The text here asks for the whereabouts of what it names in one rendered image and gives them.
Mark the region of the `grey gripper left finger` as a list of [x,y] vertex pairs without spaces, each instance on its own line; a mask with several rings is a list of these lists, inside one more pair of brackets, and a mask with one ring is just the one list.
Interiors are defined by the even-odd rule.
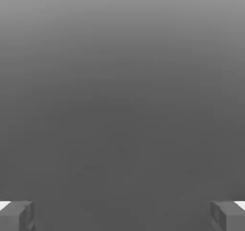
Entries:
[[34,202],[0,201],[0,231],[36,231]]

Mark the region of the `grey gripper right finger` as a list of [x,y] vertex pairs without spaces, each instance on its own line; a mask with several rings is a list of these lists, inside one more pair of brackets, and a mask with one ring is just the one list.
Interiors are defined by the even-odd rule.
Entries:
[[245,231],[245,201],[212,201],[212,231]]

